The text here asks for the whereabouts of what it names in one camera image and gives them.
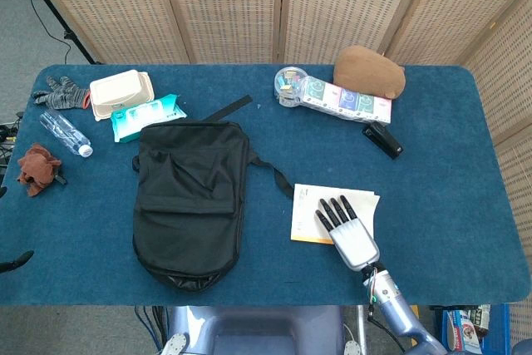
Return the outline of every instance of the black backpack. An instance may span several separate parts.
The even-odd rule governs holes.
[[[203,121],[154,124],[140,133],[133,247],[140,263],[176,288],[200,291],[239,258],[249,164],[273,168],[281,190],[293,187],[253,152],[238,124],[219,121],[246,96]]]

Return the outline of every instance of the wet wipes package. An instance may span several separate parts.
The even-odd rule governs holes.
[[[166,95],[138,106],[114,111],[111,114],[115,142],[127,143],[140,136],[140,130],[157,122],[185,118],[177,105],[177,95]]]
[[[392,101],[381,97],[348,91],[313,76],[302,79],[299,86],[300,104],[326,112],[344,120],[387,125],[392,120]]]

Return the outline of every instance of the plastic water bottle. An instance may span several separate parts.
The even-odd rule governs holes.
[[[72,153],[88,157],[92,154],[91,142],[61,113],[51,108],[39,117],[42,126],[47,128]]]

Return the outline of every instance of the bottle cap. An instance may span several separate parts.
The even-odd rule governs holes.
[[[87,158],[89,155],[92,154],[92,147],[90,147],[89,145],[81,145],[80,150],[78,150],[78,152],[82,157]]]

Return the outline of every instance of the white paper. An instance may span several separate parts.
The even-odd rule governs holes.
[[[373,215],[380,196],[372,191],[340,189],[338,187],[296,184],[293,194],[292,231],[290,239],[311,243],[333,244],[331,237],[316,216],[323,211],[319,199],[327,202],[335,198],[340,204],[340,195],[345,195],[355,214],[373,237]]]

